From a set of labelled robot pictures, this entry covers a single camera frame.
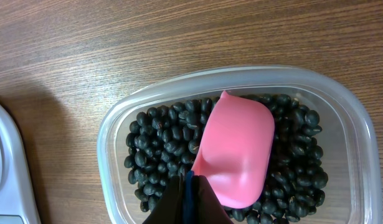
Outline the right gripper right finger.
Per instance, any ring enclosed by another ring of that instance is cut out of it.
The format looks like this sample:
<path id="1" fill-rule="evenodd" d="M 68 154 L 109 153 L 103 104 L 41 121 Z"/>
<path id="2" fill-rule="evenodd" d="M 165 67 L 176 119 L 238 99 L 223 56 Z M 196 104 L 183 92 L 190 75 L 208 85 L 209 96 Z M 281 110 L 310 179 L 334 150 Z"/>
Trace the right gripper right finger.
<path id="1" fill-rule="evenodd" d="M 196 224 L 233 224 L 206 177 L 192 177 L 192 193 Z"/>

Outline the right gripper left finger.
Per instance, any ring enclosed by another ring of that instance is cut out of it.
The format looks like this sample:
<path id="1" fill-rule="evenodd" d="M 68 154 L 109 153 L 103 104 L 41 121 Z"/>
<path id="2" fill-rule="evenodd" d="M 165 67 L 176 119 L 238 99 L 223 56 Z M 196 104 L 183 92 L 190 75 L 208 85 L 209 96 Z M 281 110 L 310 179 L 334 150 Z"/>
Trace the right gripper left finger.
<path id="1" fill-rule="evenodd" d="M 162 198 L 143 224 L 182 224 L 184 177 L 171 178 Z"/>

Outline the pink scoop with blue handle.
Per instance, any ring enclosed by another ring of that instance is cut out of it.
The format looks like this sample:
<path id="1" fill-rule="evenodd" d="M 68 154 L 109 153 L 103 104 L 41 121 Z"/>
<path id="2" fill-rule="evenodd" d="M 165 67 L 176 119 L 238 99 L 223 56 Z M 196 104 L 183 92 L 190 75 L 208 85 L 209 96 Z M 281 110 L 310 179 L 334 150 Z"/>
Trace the pink scoop with blue handle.
<path id="1" fill-rule="evenodd" d="M 274 118 L 266 106 L 223 91 L 186 177 L 183 222 L 195 223 L 195 175 L 207 178 L 223 208 L 243 209 L 255 203 L 263 191 L 274 132 Z"/>

